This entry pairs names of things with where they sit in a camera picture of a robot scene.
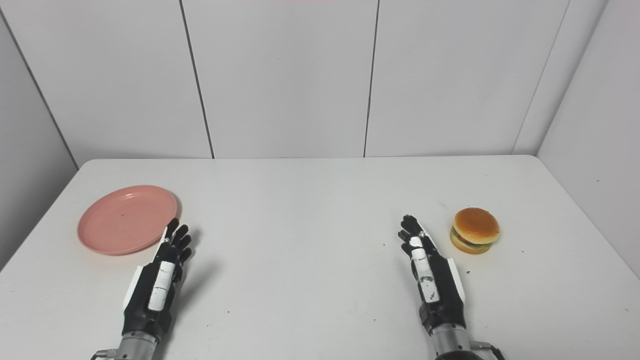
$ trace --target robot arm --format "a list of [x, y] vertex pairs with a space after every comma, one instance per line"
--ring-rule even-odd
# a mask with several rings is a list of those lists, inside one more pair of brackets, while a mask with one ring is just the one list
[[398, 233], [402, 249], [411, 257], [413, 276], [422, 299], [420, 320], [432, 340], [436, 360], [481, 360], [471, 350], [491, 349], [498, 360], [500, 350], [489, 343], [470, 341], [465, 322], [465, 292], [453, 259], [440, 255], [418, 220], [405, 215]]
[[172, 304], [182, 280], [182, 267], [193, 253], [188, 247], [189, 228], [178, 225], [176, 218], [167, 225], [152, 262], [139, 266], [134, 274], [124, 302], [120, 346], [98, 351], [93, 359], [152, 359], [173, 321]]

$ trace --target hamburger bun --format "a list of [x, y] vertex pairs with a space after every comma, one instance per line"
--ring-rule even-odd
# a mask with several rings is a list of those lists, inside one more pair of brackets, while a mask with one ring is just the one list
[[453, 220], [449, 237], [453, 245], [469, 254], [482, 254], [500, 234], [498, 221], [487, 210], [466, 208]]

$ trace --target bottom bun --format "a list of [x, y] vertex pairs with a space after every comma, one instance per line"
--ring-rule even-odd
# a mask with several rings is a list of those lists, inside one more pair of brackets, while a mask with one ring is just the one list
[[493, 245], [491, 243], [491, 244], [477, 245], [477, 246], [471, 247], [471, 246], [463, 243], [460, 239], [455, 237], [455, 235], [453, 235], [452, 233], [449, 234], [449, 238], [451, 239], [451, 243], [453, 244], [453, 246], [458, 248], [458, 250], [460, 250], [462, 252], [466, 252], [467, 254], [472, 254], [472, 255], [478, 255], [478, 254], [482, 254], [484, 252], [487, 252], [491, 248], [491, 245]]

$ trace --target burger patty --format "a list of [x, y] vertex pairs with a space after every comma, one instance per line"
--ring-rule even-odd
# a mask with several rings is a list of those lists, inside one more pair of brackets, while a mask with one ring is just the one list
[[462, 236], [460, 236], [460, 234], [458, 234], [458, 232], [456, 231], [455, 227], [451, 227], [451, 235], [453, 235], [456, 239], [460, 240], [460, 242], [464, 243], [466, 246], [471, 247], [473, 249], [484, 249], [485, 247], [489, 247], [491, 246], [491, 244], [474, 244], [471, 241], [468, 241], [467, 239], [463, 238]]

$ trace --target white wall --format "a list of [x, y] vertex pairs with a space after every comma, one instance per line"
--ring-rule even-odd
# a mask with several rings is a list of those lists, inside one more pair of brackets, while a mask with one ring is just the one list
[[639, 1], [609, 1], [538, 154], [636, 275], [640, 275], [638, 19]]
[[178, 0], [0, 0], [79, 165], [210, 158]]
[[217, 158], [362, 156], [375, 0], [184, 0]]
[[[564, 85], [602, 3], [381, 0], [367, 156], [511, 154], [534, 95], [561, 95], [536, 93], [547, 60]], [[561, 30], [576, 45], [550, 58]]]
[[604, 3], [0, 0], [0, 8], [82, 164], [207, 158], [210, 146], [217, 158], [353, 157], [365, 143], [367, 156], [534, 154]]
[[0, 17], [0, 269], [75, 172]]

